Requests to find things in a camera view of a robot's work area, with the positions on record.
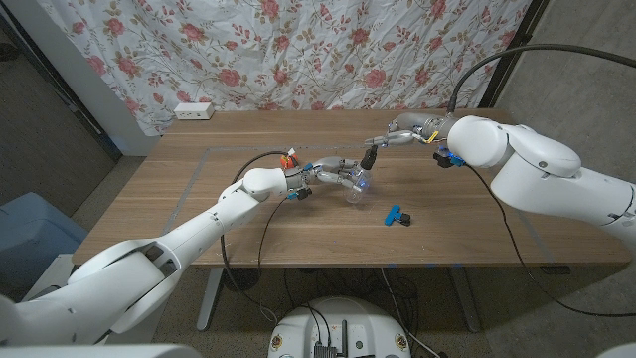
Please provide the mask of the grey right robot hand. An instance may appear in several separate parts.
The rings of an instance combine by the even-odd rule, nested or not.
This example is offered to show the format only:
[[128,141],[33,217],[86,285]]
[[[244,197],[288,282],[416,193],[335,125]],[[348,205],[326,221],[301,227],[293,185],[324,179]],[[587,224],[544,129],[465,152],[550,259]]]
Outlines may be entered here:
[[387,147],[445,140],[456,121],[456,118],[448,115],[402,113],[388,124],[385,134],[368,138],[365,144]]

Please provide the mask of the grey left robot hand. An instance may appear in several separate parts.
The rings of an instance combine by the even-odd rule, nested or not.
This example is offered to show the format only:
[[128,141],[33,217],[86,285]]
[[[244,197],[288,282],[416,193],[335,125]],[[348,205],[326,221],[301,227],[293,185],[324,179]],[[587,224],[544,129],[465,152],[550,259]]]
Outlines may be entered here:
[[356,194],[364,193],[372,184],[371,171],[360,161],[330,156],[314,163],[284,170],[287,189],[297,191],[309,185],[327,183],[342,185]]

